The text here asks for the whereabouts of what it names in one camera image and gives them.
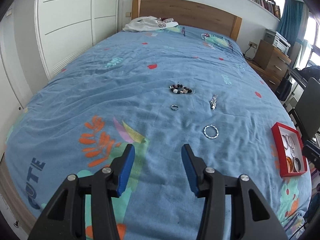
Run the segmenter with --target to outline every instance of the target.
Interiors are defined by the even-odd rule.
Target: red box
[[[287,125],[284,125],[282,123],[276,122],[275,125],[271,128],[273,137],[276,142],[276,147],[278,151],[278,157],[279,157],[279,163],[280,163],[280,176],[281,177],[291,177],[291,176],[299,176],[304,174],[305,172],[308,171],[308,166],[307,166],[307,160],[306,158],[302,155],[302,148],[303,144],[299,135],[299,132]],[[301,163],[301,171],[297,172],[293,169],[292,172],[289,171],[289,165],[287,161],[287,156],[292,160],[291,158],[291,152],[290,152],[290,147],[288,147],[288,150],[285,150],[285,145],[283,141],[283,137],[281,135],[288,134],[292,137],[294,144],[295,144],[295,149],[294,153],[295,156],[299,159]]]

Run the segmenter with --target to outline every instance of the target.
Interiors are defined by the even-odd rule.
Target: white wardrobe
[[[116,32],[118,0],[35,0],[36,30],[48,79]]]

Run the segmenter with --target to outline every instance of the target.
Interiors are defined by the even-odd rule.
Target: teal curtain
[[[277,31],[284,36],[293,48],[302,21],[304,3],[296,0],[285,0]]]

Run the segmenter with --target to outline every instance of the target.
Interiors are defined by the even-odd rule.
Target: light switch
[[[12,9],[7,10],[7,13],[5,14],[6,17],[12,15]]]

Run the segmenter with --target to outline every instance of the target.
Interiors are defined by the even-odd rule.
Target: beaded bracelet
[[[175,94],[188,94],[192,93],[192,90],[190,88],[184,87],[181,84],[172,85],[169,87],[170,90]]]

